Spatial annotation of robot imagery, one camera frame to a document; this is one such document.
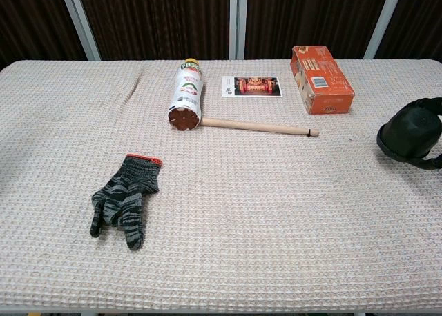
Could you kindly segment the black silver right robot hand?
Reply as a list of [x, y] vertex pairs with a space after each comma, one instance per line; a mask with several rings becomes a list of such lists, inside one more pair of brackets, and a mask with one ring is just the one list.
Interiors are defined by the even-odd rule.
[[441, 137], [441, 98], [420, 99], [410, 113], [414, 140], [413, 165], [424, 170], [441, 169], [441, 155], [425, 159]]

